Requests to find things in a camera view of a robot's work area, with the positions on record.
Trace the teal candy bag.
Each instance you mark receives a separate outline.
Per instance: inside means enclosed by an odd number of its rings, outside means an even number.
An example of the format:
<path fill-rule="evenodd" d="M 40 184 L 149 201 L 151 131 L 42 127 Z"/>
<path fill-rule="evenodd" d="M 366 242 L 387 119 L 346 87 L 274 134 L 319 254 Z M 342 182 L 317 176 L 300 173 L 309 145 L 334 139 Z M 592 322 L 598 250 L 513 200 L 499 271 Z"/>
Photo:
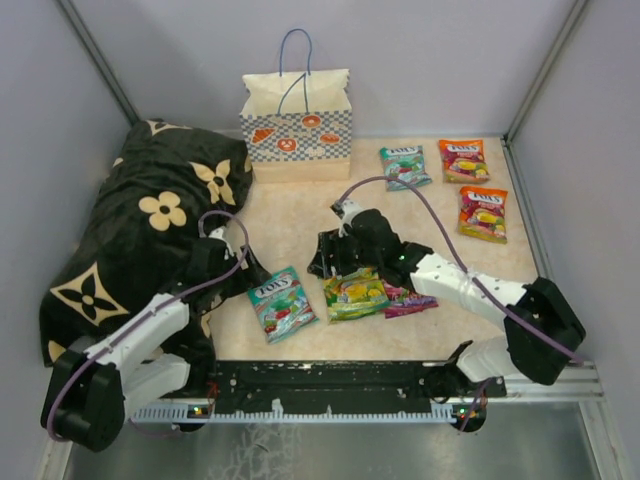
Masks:
<path fill-rule="evenodd" d="M 387 177 L 386 190 L 399 191 L 407 185 L 421 187 L 432 182 L 426 172 L 426 162 L 422 145 L 387 148 L 379 150 L 384 175 Z"/>
<path fill-rule="evenodd" d="M 251 289 L 248 296 L 268 344 L 282 341 L 318 321 L 293 267 L 274 273 Z"/>

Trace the checkered paper bag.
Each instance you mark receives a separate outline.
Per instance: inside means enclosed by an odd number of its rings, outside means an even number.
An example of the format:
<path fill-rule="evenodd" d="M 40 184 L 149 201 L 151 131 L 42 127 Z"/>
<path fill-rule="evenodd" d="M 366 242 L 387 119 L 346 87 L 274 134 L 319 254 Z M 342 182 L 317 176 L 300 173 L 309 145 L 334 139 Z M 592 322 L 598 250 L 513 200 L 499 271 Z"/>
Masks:
<path fill-rule="evenodd" d="M 288 86 L 304 71 L 247 74 L 248 98 L 240 125 L 257 181 L 291 183 L 346 180 L 352 151 L 350 71 L 308 74 L 310 112 L 276 113 Z"/>

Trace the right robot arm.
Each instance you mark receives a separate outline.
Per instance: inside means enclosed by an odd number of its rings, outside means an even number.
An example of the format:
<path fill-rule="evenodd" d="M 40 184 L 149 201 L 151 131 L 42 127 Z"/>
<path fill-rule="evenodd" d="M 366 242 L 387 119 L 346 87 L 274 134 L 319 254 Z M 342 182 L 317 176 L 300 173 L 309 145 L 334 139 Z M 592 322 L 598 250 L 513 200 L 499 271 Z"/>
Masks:
<path fill-rule="evenodd" d="M 446 300 L 491 322 L 501 335 L 461 345 L 447 370 L 448 387 L 470 395 L 493 377 L 521 374 L 553 385 L 573 361 L 586 331 L 558 286 L 465 270 L 432 248 L 403 241 L 377 209 L 356 213 L 341 227 L 319 233 L 311 274 L 328 279 L 373 269 L 394 287 Z"/>

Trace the aluminium frame rail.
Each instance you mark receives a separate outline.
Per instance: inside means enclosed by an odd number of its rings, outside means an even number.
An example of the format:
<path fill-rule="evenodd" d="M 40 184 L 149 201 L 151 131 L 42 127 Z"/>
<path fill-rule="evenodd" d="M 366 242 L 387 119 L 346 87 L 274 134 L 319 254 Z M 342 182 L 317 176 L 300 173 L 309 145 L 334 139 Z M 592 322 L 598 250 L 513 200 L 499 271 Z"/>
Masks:
<path fill-rule="evenodd" d="M 140 378 L 121 381 L 113 366 L 92 365 L 54 415 L 59 434 L 117 433 L 138 423 L 450 422 L 471 404 L 600 400 L 592 365 L 570 366 L 552 385 L 516 374 L 479 383 L 453 365 L 435 362 L 220 361 L 211 375 L 179 391 L 183 364 L 143 365 Z"/>

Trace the black floral pillow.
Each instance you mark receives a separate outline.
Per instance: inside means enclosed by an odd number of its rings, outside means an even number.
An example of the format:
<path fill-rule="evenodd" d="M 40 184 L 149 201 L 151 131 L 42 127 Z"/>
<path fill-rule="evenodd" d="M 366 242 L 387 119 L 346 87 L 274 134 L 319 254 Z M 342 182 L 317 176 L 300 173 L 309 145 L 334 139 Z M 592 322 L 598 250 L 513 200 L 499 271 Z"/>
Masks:
<path fill-rule="evenodd" d="M 163 119 L 134 124 L 80 244 L 39 309 L 45 366 L 82 337 L 111 334 L 176 281 L 208 228 L 238 213 L 253 181 L 244 141 Z"/>

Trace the purple candy bag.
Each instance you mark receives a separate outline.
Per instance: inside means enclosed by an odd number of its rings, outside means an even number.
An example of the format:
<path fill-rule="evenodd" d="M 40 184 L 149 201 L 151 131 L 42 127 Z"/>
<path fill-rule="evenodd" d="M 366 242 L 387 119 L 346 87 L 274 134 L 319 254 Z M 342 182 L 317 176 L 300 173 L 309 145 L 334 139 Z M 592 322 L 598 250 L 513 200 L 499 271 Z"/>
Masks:
<path fill-rule="evenodd" d="M 419 313 L 439 306 L 433 296 L 416 294 L 406 288 L 392 286 L 386 281 L 383 282 L 383 286 L 390 301 L 389 306 L 384 309 L 386 319 Z"/>

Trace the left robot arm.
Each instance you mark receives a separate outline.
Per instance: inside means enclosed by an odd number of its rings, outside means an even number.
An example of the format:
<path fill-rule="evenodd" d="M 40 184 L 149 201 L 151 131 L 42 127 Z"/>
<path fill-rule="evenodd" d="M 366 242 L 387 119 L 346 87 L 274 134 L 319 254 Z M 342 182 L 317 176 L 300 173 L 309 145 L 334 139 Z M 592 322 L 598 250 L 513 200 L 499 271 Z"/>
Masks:
<path fill-rule="evenodd" d="M 93 452 L 110 446 L 138 410 L 167 394 L 201 394 L 217 368 L 202 318 L 215 303 L 270 277 L 249 245 L 198 240 L 187 265 L 114 333 L 55 361 L 41 413 L 50 438 Z"/>

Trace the orange candy bag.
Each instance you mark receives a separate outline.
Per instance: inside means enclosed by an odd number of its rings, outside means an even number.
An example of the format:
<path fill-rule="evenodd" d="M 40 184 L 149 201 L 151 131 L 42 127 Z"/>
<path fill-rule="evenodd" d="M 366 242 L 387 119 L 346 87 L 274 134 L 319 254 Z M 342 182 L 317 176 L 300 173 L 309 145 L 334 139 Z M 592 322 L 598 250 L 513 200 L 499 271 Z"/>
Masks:
<path fill-rule="evenodd" d="M 438 147 L 446 183 L 483 184 L 490 180 L 482 139 L 441 139 Z"/>
<path fill-rule="evenodd" d="M 501 189 L 464 186 L 459 190 L 457 231 L 484 241 L 506 244 L 506 201 Z"/>

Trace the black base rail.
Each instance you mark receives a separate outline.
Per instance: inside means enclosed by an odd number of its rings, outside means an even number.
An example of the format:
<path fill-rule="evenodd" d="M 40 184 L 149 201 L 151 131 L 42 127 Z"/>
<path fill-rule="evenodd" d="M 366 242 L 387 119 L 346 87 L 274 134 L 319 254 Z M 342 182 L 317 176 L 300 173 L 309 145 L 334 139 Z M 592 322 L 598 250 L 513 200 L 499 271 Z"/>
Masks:
<path fill-rule="evenodd" d="M 169 399 L 203 398 L 219 414 L 427 413 L 431 403 L 472 398 L 480 388 L 451 362 L 219 361 Z"/>

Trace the green candy bag on table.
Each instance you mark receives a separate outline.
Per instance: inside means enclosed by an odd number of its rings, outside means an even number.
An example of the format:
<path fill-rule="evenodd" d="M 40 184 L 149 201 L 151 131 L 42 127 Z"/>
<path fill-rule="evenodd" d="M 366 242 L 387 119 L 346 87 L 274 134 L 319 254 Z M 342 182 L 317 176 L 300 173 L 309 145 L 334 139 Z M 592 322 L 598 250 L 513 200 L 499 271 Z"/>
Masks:
<path fill-rule="evenodd" d="M 372 268 L 325 279 L 322 287 L 331 324 L 374 315 L 390 306 L 383 282 Z"/>

